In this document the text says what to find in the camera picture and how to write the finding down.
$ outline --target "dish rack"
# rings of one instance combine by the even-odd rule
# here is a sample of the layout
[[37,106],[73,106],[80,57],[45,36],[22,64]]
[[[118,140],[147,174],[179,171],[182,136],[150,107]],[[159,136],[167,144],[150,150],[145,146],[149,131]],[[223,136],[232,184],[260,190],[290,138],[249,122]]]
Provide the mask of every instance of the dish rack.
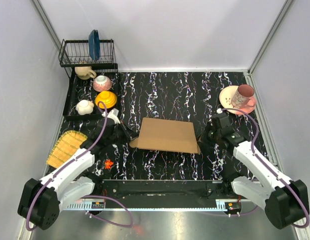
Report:
[[87,121],[98,120],[102,118],[101,112],[96,106],[91,114],[79,115],[76,111],[76,105],[81,100],[89,100],[95,102],[99,92],[93,88],[93,79],[82,80],[77,77],[75,67],[92,67],[92,70],[98,75],[105,75],[112,82],[112,91],[117,96],[116,108],[120,111],[120,95],[121,87],[119,83],[118,64],[116,63],[116,55],[114,41],[99,40],[100,57],[93,60],[89,56],[88,40],[63,40],[59,52],[60,66],[63,68],[71,68],[69,76],[69,88],[64,106],[63,116],[67,121]]

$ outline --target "box flap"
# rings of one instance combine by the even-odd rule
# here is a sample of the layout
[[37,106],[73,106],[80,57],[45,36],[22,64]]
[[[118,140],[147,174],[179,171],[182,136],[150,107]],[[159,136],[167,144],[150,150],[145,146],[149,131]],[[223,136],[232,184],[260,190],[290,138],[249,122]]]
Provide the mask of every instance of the box flap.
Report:
[[144,117],[139,137],[129,144],[147,150],[199,154],[192,122]]

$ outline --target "mug handle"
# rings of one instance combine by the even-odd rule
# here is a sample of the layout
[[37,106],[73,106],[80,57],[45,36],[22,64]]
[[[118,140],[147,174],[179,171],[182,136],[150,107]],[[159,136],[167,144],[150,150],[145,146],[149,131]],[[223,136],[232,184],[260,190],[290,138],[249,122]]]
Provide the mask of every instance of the mug handle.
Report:
[[92,79],[94,79],[96,76],[97,76],[97,74],[93,71],[93,70],[91,70],[91,69],[89,69],[89,76],[92,78]]
[[247,103],[247,107],[250,107],[250,108],[254,108],[255,106],[256,106],[256,99],[254,99],[254,98],[251,98],[250,100],[252,100],[252,102],[253,102],[253,105],[248,105],[248,103]]

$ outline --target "cup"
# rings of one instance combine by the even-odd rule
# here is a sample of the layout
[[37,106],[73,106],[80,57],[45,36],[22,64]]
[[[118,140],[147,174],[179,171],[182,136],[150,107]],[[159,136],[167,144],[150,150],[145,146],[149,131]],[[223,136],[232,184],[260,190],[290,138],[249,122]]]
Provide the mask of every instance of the cup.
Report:
[[112,83],[107,76],[99,75],[94,79],[93,88],[97,92],[108,91],[112,86]]
[[94,79],[97,76],[91,66],[77,66],[75,67],[75,73],[82,80]]
[[255,103],[253,102],[253,104],[250,105],[248,102],[252,100],[251,98],[253,97],[254,93],[255,90],[250,85],[240,85],[230,102],[235,109],[243,109],[246,107],[253,108],[255,107]]

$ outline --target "metallic floor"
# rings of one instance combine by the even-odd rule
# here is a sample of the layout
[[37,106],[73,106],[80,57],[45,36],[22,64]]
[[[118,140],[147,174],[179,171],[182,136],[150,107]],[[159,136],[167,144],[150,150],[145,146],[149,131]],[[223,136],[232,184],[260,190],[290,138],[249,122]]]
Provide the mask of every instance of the metallic floor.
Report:
[[[243,203],[243,211],[251,210]],[[100,216],[128,224],[125,212],[103,212]],[[120,228],[83,212],[64,211],[48,230],[35,230],[32,240],[295,240],[292,227],[278,230],[262,210],[237,217],[210,216],[202,212],[133,212],[133,228]]]

